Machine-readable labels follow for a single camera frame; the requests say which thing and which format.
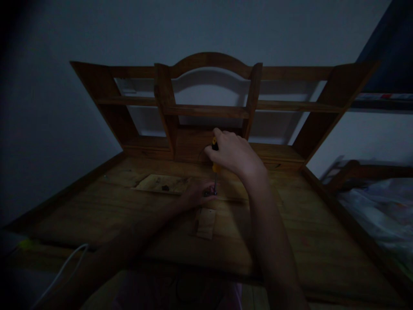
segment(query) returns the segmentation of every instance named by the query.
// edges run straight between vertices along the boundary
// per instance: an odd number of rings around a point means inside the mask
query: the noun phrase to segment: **pink clothing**
[[[122,286],[112,303],[113,310],[129,309],[170,309],[171,294],[175,294],[176,285],[181,279],[155,276],[149,273],[129,271]],[[241,306],[242,285],[209,279],[201,296],[192,301],[175,301],[178,304],[194,303],[202,305],[203,309],[234,309],[242,310]]]

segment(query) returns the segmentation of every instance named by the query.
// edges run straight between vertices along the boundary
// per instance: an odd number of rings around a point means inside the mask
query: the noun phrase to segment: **screwdriver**
[[[218,142],[216,141],[215,137],[212,139],[212,149],[214,151],[219,150]],[[212,171],[215,172],[214,195],[216,196],[216,194],[217,194],[217,192],[216,192],[216,177],[217,177],[217,174],[221,172],[221,166],[214,162],[214,165],[212,166]]]

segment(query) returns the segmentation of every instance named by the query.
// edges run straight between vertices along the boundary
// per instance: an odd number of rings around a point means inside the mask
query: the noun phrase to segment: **person's right hand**
[[[212,146],[205,148],[210,160],[234,172],[243,183],[267,177],[267,169],[244,138],[218,128],[213,130],[218,151]]]

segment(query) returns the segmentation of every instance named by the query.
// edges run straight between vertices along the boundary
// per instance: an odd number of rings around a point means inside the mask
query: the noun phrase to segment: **vertical wooden divider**
[[[118,142],[123,145],[127,144],[131,139],[139,137],[126,105],[100,105],[97,102],[98,99],[120,96],[119,89],[109,67],[84,62],[70,62],[70,64]]]
[[[248,91],[247,98],[247,111],[250,115],[248,119],[244,119],[242,123],[242,137],[247,139],[250,136],[251,127],[254,121],[255,109],[258,104],[259,97],[259,87],[261,85],[261,75],[262,75],[262,62],[259,62],[254,65],[251,76],[250,76],[250,90]]]
[[[170,69],[167,65],[155,64],[155,87],[154,94],[160,119],[168,138],[169,147],[172,152],[172,158],[175,158],[176,149],[176,135],[179,126],[179,117],[176,115],[165,115],[163,113],[164,107],[174,107],[175,95],[173,94],[173,87],[170,75]]]
[[[378,68],[379,63],[354,63],[334,67],[317,102],[342,108],[340,113],[311,112],[293,143],[306,166],[331,130]]]

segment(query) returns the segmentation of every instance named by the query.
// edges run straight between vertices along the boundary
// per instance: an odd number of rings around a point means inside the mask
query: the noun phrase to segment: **person's left hand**
[[[218,199],[214,195],[214,185],[212,180],[202,180],[190,184],[177,201],[182,211],[187,211],[208,201]],[[204,192],[209,192],[210,195],[204,197]]]

